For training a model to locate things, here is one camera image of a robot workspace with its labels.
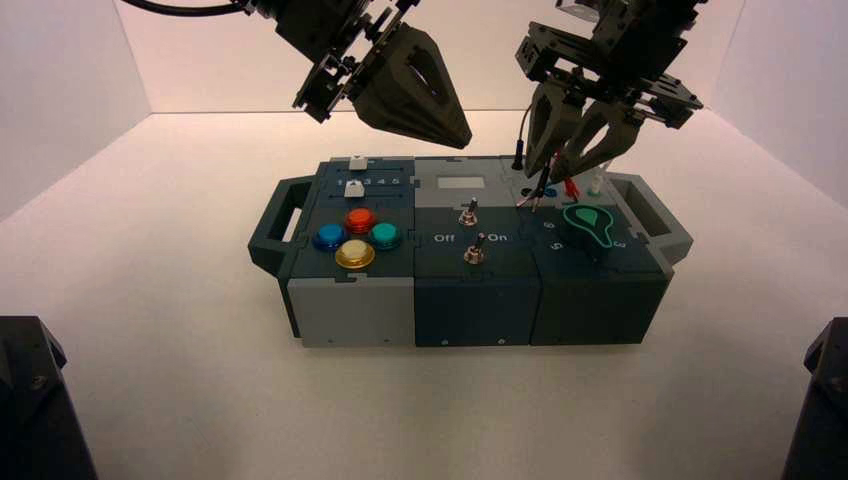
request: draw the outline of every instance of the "arcade button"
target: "arcade button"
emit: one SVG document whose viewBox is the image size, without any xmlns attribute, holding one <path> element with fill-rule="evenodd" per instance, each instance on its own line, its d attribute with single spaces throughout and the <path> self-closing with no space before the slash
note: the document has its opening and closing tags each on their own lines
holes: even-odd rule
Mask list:
<svg viewBox="0 0 848 480">
<path fill-rule="evenodd" d="M 345 228 L 350 233 L 368 233 L 377 223 L 377 217 L 367 208 L 354 208 L 345 217 Z"/>
<path fill-rule="evenodd" d="M 350 238 L 341 225 L 330 223 L 322 226 L 312 237 L 312 244 L 319 250 L 334 252 Z"/>
<path fill-rule="evenodd" d="M 377 250 L 392 250 L 400 245 L 400 232 L 391 223 L 378 223 L 371 229 L 368 241 Z"/>
<path fill-rule="evenodd" d="M 362 240 L 348 240 L 336 250 L 336 263 L 348 270 L 365 268 L 374 261 L 374 247 Z"/>
</svg>

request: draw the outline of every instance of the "red button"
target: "red button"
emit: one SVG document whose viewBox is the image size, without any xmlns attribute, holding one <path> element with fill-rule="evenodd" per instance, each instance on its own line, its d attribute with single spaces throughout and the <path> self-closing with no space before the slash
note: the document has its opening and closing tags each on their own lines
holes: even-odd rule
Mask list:
<svg viewBox="0 0 848 480">
<path fill-rule="evenodd" d="M 377 217 L 367 208 L 354 208 L 348 212 L 347 218 L 345 218 L 345 228 L 350 233 L 368 233 L 376 223 Z"/>
</svg>

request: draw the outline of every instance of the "blue button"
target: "blue button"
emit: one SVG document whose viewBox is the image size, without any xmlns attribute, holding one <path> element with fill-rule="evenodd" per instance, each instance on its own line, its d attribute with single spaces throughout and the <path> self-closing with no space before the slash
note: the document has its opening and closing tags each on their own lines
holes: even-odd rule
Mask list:
<svg viewBox="0 0 848 480">
<path fill-rule="evenodd" d="M 347 239 L 348 235 L 345 229 L 341 225 L 331 223 L 318 229 L 312 243 L 319 250 L 332 252 L 338 249 Z"/>
</svg>

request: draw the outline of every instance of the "metal toggle switch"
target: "metal toggle switch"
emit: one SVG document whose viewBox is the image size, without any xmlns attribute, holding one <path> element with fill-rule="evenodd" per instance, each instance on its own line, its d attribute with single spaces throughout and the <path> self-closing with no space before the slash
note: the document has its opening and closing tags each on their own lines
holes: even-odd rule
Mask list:
<svg viewBox="0 0 848 480">
<path fill-rule="evenodd" d="M 463 255 L 463 258 L 465 258 L 466 263 L 470 263 L 471 265 L 479 265 L 483 263 L 483 260 L 485 260 L 486 258 L 486 256 L 483 254 L 483 242 L 485 241 L 486 234 L 478 233 L 477 241 L 474 242 L 474 245 L 471 245 L 470 247 L 468 247 L 467 250 L 465 250 L 465 255 Z"/>
<path fill-rule="evenodd" d="M 466 227 L 473 227 L 477 225 L 477 197 L 471 197 L 471 204 L 468 205 L 468 208 L 463 210 L 462 214 L 459 216 L 460 225 L 465 225 Z"/>
</svg>

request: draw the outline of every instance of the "white backdrop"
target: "white backdrop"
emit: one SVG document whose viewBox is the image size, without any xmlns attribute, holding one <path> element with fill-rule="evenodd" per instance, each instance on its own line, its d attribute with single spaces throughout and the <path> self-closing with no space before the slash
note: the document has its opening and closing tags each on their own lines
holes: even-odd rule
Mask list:
<svg viewBox="0 0 848 480">
<path fill-rule="evenodd" d="M 111 0 L 0 2 L 0 220 L 147 116 Z"/>
<path fill-rule="evenodd" d="M 848 206 L 846 17 L 844 0 L 748 0 L 715 103 L 742 133 Z"/>
<path fill-rule="evenodd" d="M 520 118 L 471 112 L 466 153 Z M 652 122 L 614 169 L 695 244 L 642 345 L 304 349 L 246 245 L 278 179 L 351 152 L 450 150 L 351 113 L 153 115 L 0 223 L 0 310 L 62 342 L 101 478 L 779 478 L 804 351 L 848 312 L 834 202 L 712 112 Z"/>
<path fill-rule="evenodd" d="M 115 0 L 154 112 L 288 111 L 310 64 L 259 15 L 163 17 Z M 699 6 L 698 26 L 671 69 L 709 101 L 744 0 Z M 221 3 L 184 0 L 185 5 Z M 523 109 L 533 85 L 513 58 L 530 21 L 589 35 L 554 0 L 424 0 L 408 21 L 439 44 L 463 107 Z M 382 9 L 385 0 L 374 2 Z M 340 109 L 349 110 L 347 103 Z"/>
</svg>

